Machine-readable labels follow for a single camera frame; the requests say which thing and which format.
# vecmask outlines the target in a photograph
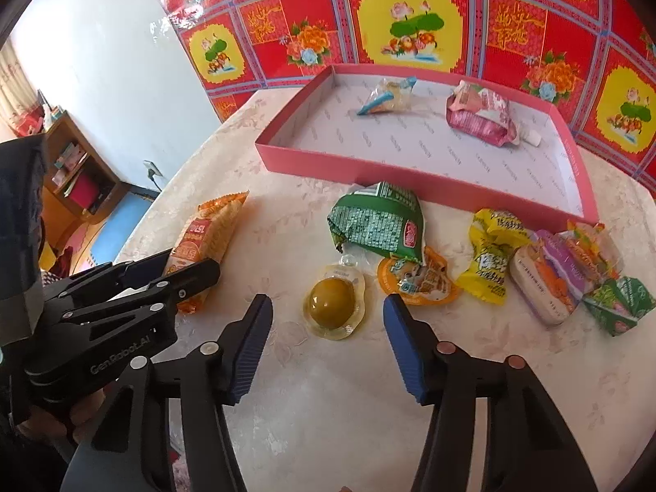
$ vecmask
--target red box tray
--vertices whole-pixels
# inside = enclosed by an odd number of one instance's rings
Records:
[[[428,111],[357,116],[383,77],[416,76],[413,92]],[[445,102],[461,79],[510,100],[510,114],[542,136],[539,147],[501,148],[448,126]],[[568,220],[594,224],[590,179],[555,105],[480,79],[418,68],[333,65],[308,83],[255,141],[271,172],[340,183],[388,181],[421,199],[475,212],[517,215],[552,232]]]

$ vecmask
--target hand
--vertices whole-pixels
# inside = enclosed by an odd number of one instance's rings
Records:
[[[80,443],[89,425],[89,421],[96,415],[98,409],[105,401],[105,393],[98,390],[89,394],[71,407],[71,422],[75,425],[73,439]],[[40,407],[30,406],[29,419],[16,428],[25,437],[32,440],[48,440],[66,436],[66,426],[54,416]]]

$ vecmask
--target yellow candy wrapper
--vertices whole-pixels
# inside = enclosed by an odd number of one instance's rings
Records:
[[[531,242],[522,221],[507,210],[481,209],[474,215],[474,221],[494,244],[507,244],[517,249]]]
[[[442,305],[458,297],[460,289],[447,276],[447,262],[424,248],[425,266],[404,259],[383,259],[378,283],[387,294],[400,294],[406,305]]]
[[[476,218],[469,227],[469,240],[474,247],[474,260],[455,284],[480,300],[503,305],[506,301],[504,279],[513,248],[494,243],[492,237],[481,230],[480,220]]]
[[[164,275],[211,257],[221,262],[228,249],[237,216],[244,206],[247,192],[229,194],[198,206],[198,211],[187,220],[164,268]],[[209,290],[178,304],[178,312],[191,314],[203,305]]]

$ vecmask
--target orange snack package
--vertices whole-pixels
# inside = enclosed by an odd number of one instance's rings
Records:
[[[424,262],[383,259],[378,264],[378,283],[387,294],[400,294],[406,305],[443,305],[458,297],[460,289],[447,275],[447,262],[435,250],[424,247]]]
[[[229,194],[198,206],[198,211],[187,220],[164,268],[164,275],[199,262],[206,257],[221,262],[228,248],[237,215],[244,206],[248,192]],[[203,305],[209,289],[178,304],[178,311],[191,314]]]

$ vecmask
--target green snack package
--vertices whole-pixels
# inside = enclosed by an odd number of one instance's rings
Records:
[[[638,320],[656,307],[649,291],[634,277],[608,279],[601,287],[585,294],[583,302],[613,337],[635,327]]]
[[[647,287],[635,277],[620,277],[617,286],[626,298],[631,314],[640,319],[656,307],[656,302]]]
[[[424,263],[424,215],[414,193],[387,182],[337,200],[328,215],[335,247],[350,242],[383,257]]]

